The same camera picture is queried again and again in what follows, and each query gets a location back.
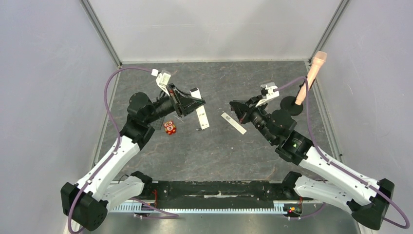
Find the white remote battery cover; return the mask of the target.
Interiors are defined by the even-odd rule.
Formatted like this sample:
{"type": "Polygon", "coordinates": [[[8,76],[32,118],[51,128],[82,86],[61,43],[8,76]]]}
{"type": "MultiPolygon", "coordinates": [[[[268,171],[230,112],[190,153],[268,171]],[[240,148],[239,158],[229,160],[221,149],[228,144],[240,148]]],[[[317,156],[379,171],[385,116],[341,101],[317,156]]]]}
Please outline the white remote battery cover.
{"type": "Polygon", "coordinates": [[[233,128],[235,128],[239,133],[244,135],[247,130],[241,126],[236,120],[234,120],[230,115],[228,115],[226,112],[223,112],[221,114],[221,117],[227,121],[233,128]]]}

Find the white remote control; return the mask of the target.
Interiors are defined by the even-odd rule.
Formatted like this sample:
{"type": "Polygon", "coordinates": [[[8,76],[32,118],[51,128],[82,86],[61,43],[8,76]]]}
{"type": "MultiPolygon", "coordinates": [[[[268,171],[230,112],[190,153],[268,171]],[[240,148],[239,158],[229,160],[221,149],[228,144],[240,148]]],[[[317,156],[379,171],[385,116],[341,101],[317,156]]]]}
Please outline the white remote control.
{"type": "MultiPolygon", "coordinates": [[[[194,98],[201,99],[201,93],[198,88],[193,88],[190,90],[190,94],[194,98]]],[[[205,130],[206,128],[209,127],[209,121],[207,119],[206,111],[204,106],[202,105],[201,107],[196,109],[197,117],[200,123],[200,129],[199,130],[205,130]]]]}

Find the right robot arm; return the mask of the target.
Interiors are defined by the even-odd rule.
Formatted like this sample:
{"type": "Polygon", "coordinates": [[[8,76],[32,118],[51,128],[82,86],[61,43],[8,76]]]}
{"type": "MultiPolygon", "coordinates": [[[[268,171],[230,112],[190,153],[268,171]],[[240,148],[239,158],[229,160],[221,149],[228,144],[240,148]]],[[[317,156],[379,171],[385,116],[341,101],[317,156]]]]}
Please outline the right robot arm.
{"type": "Polygon", "coordinates": [[[256,106],[257,97],[229,104],[241,124],[254,127],[285,161],[310,170],[328,182],[317,182],[299,173],[289,172],[281,186],[288,199],[296,196],[316,199],[348,212],[353,219],[372,230],[379,230],[389,207],[394,184],[388,179],[365,176],[317,148],[312,140],[294,130],[296,121],[285,110],[265,111],[256,106]]]}

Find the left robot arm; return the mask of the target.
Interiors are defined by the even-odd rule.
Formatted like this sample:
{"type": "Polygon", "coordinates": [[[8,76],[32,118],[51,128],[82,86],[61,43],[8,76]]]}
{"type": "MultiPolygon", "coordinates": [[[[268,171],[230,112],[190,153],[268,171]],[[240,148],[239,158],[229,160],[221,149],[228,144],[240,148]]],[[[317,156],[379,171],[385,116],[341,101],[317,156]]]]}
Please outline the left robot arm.
{"type": "Polygon", "coordinates": [[[63,213],[84,229],[96,230],[105,220],[108,212],[124,201],[139,196],[147,199],[153,186],[142,179],[142,175],[130,175],[114,186],[110,183],[120,170],[149,142],[155,129],[151,123],[175,112],[180,117],[203,107],[200,90],[193,88],[189,93],[180,91],[174,84],[166,86],[165,96],[152,102],[143,92],[135,93],[129,100],[127,121],[113,146],[103,158],[75,184],[65,183],[61,190],[63,213]]]}

